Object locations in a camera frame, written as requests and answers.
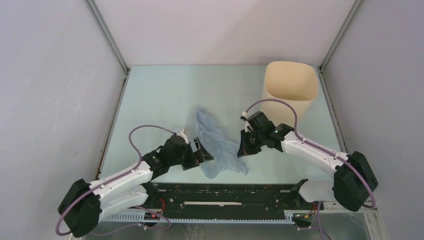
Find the beige trash bin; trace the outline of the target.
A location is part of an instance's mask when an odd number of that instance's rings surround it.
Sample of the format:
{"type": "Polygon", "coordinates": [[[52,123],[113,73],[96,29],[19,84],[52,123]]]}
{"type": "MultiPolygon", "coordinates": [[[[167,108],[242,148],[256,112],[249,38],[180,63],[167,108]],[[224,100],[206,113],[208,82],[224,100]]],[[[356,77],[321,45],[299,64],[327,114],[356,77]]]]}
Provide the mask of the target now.
{"type": "MultiPolygon", "coordinates": [[[[309,109],[318,93],[318,77],[312,66],[291,61],[273,61],[266,66],[261,98],[276,99],[289,104],[295,110],[298,120],[309,109]]],[[[259,106],[260,111],[274,125],[283,123],[294,126],[294,114],[286,105],[265,101],[259,106]]]]}

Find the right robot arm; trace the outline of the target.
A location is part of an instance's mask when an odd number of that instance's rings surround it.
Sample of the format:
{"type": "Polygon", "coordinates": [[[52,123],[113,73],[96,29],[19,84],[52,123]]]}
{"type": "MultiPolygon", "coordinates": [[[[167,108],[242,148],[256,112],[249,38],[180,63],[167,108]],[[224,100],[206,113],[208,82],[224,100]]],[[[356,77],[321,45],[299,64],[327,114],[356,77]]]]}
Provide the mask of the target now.
{"type": "Polygon", "coordinates": [[[311,202],[336,201],[345,209],[357,212],[365,206],[379,182],[364,154],[345,153],[320,145],[308,138],[300,138],[292,126],[274,123],[257,111],[244,112],[241,120],[245,127],[240,131],[238,157],[256,155],[263,147],[299,157],[315,165],[330,180],[302,180],[291,194],[291,204],[304,209],[311,202]]]}

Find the blue plastic trash bag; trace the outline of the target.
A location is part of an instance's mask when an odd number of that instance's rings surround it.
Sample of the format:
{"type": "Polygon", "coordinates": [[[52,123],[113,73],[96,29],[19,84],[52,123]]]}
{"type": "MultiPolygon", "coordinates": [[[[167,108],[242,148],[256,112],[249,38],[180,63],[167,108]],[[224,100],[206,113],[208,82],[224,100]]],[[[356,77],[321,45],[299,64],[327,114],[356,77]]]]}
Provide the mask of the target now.
{"type": "Polygon", "coordinates": [[[213,160],[200,165],[207,178],[214,179],[224,171],[245,176],[249,173],[247,164],[237,157],[239,145],[227,138],[204,108],[197,109],[195,113],[194,135],[205,150],[213,156],[213,160]]]}

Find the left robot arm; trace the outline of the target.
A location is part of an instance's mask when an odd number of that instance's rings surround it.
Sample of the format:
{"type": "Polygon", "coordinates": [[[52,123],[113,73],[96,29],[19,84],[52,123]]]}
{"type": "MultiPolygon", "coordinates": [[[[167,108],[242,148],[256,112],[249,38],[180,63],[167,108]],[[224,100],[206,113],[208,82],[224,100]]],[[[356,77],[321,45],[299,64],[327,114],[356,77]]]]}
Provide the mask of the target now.
{"type": "Polygon", "coordinates": [[[180,165],[185,171],[214,159],[198,138],[194,144],[196,150],[184,137],[174,134],[124,170],[91,182],[82,178],[75,181],[58,207],[59,222],[65,222],[69,233],[79,238],[119,211],[141,205],[153,208],[158,194],[149,189],[152,180],[166,174],[170,167],[180,165]]]}

